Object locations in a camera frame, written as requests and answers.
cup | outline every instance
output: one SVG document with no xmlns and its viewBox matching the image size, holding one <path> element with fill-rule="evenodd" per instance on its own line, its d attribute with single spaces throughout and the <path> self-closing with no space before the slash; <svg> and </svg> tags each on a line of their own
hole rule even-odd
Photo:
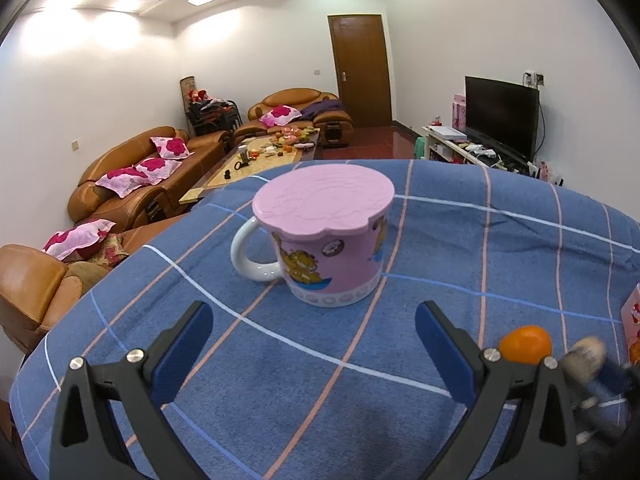
<svg viewBox="0 0 640 480">
<path fill-rule="evenodd" d="M 283 278 L 305 303 L 347 306 L 380 280 L 394 185 L 378 171 L 323 164 L 285 173 L 255 194 L 254 216 L 231 243 L 231 262 L 257 282 Z M 252 262 L 244 245 L 260 226 L 277 261 Z"/>
</svg>

pink box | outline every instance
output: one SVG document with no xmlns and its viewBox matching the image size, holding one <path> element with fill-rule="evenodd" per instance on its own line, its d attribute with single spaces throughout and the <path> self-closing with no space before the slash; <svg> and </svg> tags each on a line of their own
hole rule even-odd
<svg viewBox="0 0 640 480">
<path fill-rule="evenodd" d="M 456 94 L 453 97 L 451 126 L 464 132 L 466 127 L 466 97 L 460 94 Z"/>
<path fill-rule="evenodd" d="M 640 364 L 640 283 L 620 311 L 629 361 Z"/>
</svg>

floral pillow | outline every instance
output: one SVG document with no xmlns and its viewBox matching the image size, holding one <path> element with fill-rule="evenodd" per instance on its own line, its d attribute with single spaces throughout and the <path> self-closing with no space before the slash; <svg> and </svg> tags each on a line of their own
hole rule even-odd
<svg viewBox="0 0 640 480">
<path fill-rule="evenodd" d="M 85 260 L 100 250 L 100 244 L 114 225 L 108 220 L 93 220 L 64 232 L 58 231 L 42 250 L 66 263 Z"/>
<path fill-rule="evenodd" d="M 293 119 L 297 119 L 301 116 L 302 114 L 295 108 L 291 108 L 287 105 L 280 105 L 271 110 L 268 114 L 264 114 L 260 118 L 260 122 L 267 128 L 273 128 L 274 126 L 286 126 L 286 124 L 289 124 Z"/>
<path fill-rule="evenodd" d="M 100 266 L 115 267 L 127 256 L 129 253 L 122 248 L 122 235 L 108 235 L 98 252 L 87 261 Z"/>
<path fill-rule="evenodd" d="M 162 158 L 181 160 L 191 155 L 187 144 L 180 137 L 151 137 Z"/>
<path fill-rule="evenodd" d="M 111 189 L 120 198 L 124 198 L 133 190 L 143 186 L 151 186 L 152 183 L 146 174 L 136 168 L 122 168 L 110 171 L 97 180 L 96 185 Z"/>
<path fill-rule="evenodd" d="M 146 158 L 136 166 L 136 170 L 144 173 L 154 186 L 168 179 L 175 170 L 180 168 L 179 160 L 164 160 L 164 158 Z"/>
</svg>

brown door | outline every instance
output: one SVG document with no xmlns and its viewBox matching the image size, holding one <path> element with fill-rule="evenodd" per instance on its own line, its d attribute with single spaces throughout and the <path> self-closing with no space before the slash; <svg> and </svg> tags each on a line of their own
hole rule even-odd
<svg viewBox="0 0 640 480">
<path fill-rule="evenodd" d="M 354 126 L 391 126 L 385 33 L 379 14 L 329 16 L 340 99 Z"/>
</svg>

black tv screen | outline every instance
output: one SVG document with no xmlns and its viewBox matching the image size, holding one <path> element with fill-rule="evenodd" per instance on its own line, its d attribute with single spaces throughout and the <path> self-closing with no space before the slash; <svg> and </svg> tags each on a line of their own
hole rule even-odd
<svg viewBox="0 0 640 480">
<path fill-rule="evenodd" d="M 533 160 L 538 138 L 539 92 L 514 83 L 465 78 L 466 128 Z"/>
</svg>

